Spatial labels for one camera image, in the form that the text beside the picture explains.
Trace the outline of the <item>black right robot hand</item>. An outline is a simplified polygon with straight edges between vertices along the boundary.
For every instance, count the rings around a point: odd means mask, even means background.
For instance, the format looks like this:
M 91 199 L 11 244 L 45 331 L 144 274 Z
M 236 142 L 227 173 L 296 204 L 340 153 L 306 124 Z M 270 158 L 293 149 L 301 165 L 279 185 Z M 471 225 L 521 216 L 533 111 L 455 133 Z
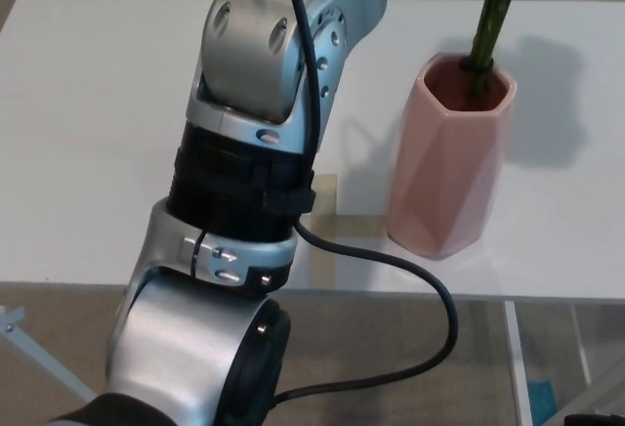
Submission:
M 564 426 L 625 426 L 625 417 L 617 414 L 575 413 L 568 415 Z

